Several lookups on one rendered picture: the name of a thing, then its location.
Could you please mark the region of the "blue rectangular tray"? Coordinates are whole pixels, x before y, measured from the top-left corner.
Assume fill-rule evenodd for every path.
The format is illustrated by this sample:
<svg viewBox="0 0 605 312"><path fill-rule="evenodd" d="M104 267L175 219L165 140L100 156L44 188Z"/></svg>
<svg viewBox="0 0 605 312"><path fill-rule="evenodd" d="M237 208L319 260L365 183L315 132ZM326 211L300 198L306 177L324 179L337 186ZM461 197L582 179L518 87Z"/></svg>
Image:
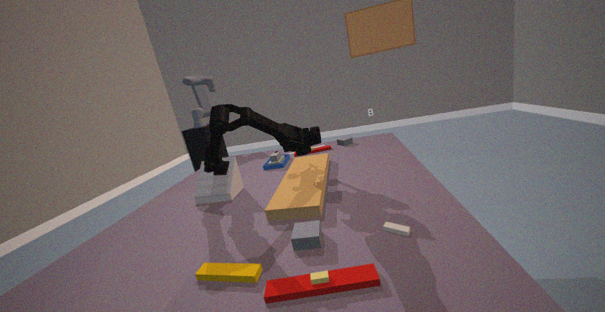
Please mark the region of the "blue rectangular tray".
<svg viewBox="0 0 605 312"><path fill-rule="evenodd" d="M271 170L271 169L283 168L286 165L287 161L290 159L290 154L286 154L284 156L285 156L284 161L280 164L275 164L275 165L268 165L268 163L270 161L270 158L269 158L268 161L263 165L263 169Z"/></svg>

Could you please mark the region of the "red flat bar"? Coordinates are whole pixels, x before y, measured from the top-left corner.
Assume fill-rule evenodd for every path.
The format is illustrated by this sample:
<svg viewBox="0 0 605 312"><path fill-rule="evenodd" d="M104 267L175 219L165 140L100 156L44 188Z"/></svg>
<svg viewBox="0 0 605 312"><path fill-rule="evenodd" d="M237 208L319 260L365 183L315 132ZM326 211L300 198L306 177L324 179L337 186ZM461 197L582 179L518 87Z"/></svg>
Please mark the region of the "red flat bar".
<svg viewBox="0 0 605 312"><path fill-rule="evenodd" d="M309 152L309 154L315 153L315 152L321 152L321 151L325 151L325 150L331 150L331 146L328 145L325 147L318 147L318 148L311 147L311 152ZM295 155L295 157L297 157L296 152L294 152L294 155Z"/></svg>
<svg viewBox="0 0 605 312"><path fill-rule="evenodd" d="M276 303L380 286L377 273L374 263L371 263L267 280L264 302Z"/></svg>

